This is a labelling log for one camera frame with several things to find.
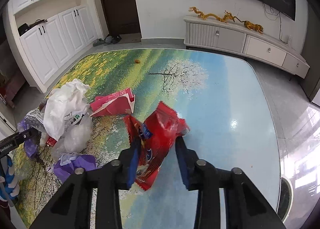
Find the tv stand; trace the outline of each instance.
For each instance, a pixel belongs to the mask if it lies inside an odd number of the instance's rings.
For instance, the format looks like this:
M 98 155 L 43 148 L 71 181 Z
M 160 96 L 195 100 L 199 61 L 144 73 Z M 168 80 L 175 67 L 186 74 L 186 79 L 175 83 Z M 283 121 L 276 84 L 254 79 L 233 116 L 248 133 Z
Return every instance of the tv stand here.
M 256 59 L 305 78 L 309 65 L 294 49 L 269 35 L 251 31 L 238 23 L 223 23 L 185 16 L 184 44 Z

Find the white tree print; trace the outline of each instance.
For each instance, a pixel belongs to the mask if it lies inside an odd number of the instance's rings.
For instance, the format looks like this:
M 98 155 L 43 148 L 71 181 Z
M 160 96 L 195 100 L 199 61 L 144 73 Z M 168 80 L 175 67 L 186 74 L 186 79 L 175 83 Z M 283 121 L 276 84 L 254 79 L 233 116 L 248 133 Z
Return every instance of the white tree print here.
M 162 75 L 162 91 L 167 95 L 176 89 L 191 93 L 191 90 L 204 88 L 205 80 L 208 78 L 206 71 L 191 60 L 170 60 L 167 66 L 158 73 L 149 75 Z

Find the tile floor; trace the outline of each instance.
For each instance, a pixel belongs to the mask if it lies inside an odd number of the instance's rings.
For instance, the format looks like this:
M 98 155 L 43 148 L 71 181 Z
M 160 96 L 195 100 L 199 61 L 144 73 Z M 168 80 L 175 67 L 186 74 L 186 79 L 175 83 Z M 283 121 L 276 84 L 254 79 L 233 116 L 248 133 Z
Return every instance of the tile floor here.
M 185 46 L 142 45 L 141 42 L 100 45 L 91 48 L 83 57 L 96 52 L 132 48 L 185 49 Z M 293 205 L 285 225 L 287 229 L 298 229 L 319 199 L 320 108 L 309 103 L 298 80 L 291 74 L 252 59 L 246 61 L 255 70 L 270 107 L 278 137 L 281 173 L 293 186 Z M 15 99 L 16 122 L 37 107 L 44 96 L 36 88 L 25 85 Z

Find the dragon figurine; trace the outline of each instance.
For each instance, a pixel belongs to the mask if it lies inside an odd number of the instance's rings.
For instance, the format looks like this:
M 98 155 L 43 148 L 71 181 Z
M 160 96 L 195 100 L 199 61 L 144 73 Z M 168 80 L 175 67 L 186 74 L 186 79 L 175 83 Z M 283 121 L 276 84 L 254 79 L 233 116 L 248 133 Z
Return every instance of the dragon figurine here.
M 240 21 L 240 19 L 238 17 L 235 16 L 235 18 L 239 21 L 239 22 L 243 22 L 244 27 L 248 28 L 249 30 L 254 30 L 254 31 L 258 31 L 261 34 L 263 34 L 263 27 L 260 24 L 253 24 L 252 22 L 249 21 Z
M 206 20 L 209 16 L 213 16 L 215 17 L 218 21 L 220 22 L 227 22 L 227 20 L 233 20 L 233 22 L 235 22 L 235 16 L 232 16 L 232 14 L 230 12 L 225 11 L 225 15 L 223 18 L 220 18 L 219 16 L 213 14 L 213 13 L 209 13 L 209 14 L 204 14 L 201 11 L 198 11 L 198 9 L 196 7 L 190 7 L 189 11 L 194 11 L 196 14 L 198 14 L 198 17 Z

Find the table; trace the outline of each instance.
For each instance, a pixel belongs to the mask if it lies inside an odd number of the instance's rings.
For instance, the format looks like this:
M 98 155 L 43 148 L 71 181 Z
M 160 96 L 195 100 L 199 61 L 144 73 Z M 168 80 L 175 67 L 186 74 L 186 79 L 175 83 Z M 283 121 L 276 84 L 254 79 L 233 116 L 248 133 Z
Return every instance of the table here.
M 184 137 L 188 148 L 217 168 L 243 169 L 276 210 L 280 188 L 276 133 L 260 83 L 247 62 L 187 50 L 109 51 L 80 60 L 55 88 L 74 78 L 90 85 L 86 93 L 89 102 L 97 95 L 131 87 L 136 95 L 133 115 L 141 121 L 164 101 L 191 128 Z M 122 118 L 94 118 L 93 133 L 83 153 L 94 155 L 99 165 L 117 158 L 128 147 Z M 49 147 L 41 149 L 40 156 L 44 166 L 28 160 L 22 148 L 14 158 L 16 173 L 24 178 L 18 212 L 27 226 L 61 185 L 44 170 L 53 162 Z M 124 228 L 193 228 L 197 192 L 185 189 L 174 147 L 151 189 L 144 192 L 134 184 L 130 191 L 121 191 L 119 198 Z M 221 208 L 224 216 L 224 204 Z

